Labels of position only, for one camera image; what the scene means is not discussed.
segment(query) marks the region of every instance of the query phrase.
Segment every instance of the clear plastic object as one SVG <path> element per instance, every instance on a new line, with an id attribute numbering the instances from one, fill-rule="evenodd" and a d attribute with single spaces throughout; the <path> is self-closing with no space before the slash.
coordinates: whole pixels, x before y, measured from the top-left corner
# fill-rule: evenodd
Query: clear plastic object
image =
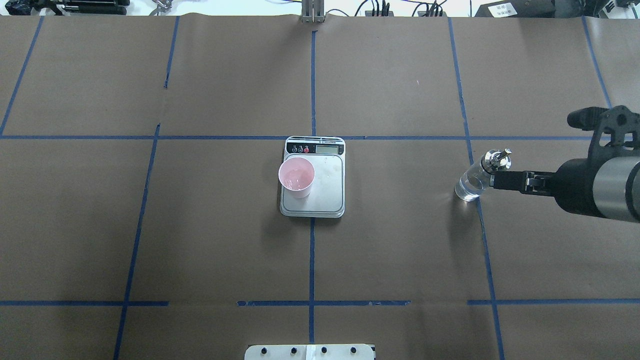
<path id="1" fill-rule="evenodd" d="M 464 201 L 476 200 L 490 185 L 496 171 L 511 167 L 511 150 L 489 150 L 462 175 L 456 187 L 456 195 Z"/>

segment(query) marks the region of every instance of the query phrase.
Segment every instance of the scale weighing platform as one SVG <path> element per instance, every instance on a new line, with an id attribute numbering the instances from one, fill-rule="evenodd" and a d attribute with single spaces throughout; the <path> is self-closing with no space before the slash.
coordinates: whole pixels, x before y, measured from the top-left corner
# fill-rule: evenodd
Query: scale weighing platform
<path id="1" fill-rule="evenodd" d="M 296 199 L 284 188 L 280 212 L 288 217 L 339 218 L 344 214 L 344 140 L 327 136 L 290 136 L 284 157 L 305 158 L 316 171 L 311 192 Z"/>

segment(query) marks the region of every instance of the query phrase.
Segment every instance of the cup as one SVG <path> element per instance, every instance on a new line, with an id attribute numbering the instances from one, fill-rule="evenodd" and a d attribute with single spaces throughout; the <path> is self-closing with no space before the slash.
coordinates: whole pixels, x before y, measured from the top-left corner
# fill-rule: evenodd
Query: cup
<path id="1" fill-rule="evenodd" d="M 305 158 L 288 158 L 278 170 L 278 180 L 284 191 L 296 199 L 309 195 L 315 176 L 314 165 Z"/>

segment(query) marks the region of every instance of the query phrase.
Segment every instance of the label sticker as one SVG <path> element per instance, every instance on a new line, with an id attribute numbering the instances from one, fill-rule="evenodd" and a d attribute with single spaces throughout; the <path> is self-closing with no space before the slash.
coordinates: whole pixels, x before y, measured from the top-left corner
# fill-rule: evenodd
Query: label sticker
<path id="1" fill-rule="evenodd" d="M 488 7 L 493 17 L 507 17 L 512 15 L 518 15 L 511 3 L 504 3 L 500 5 L 493 5 Z"/>

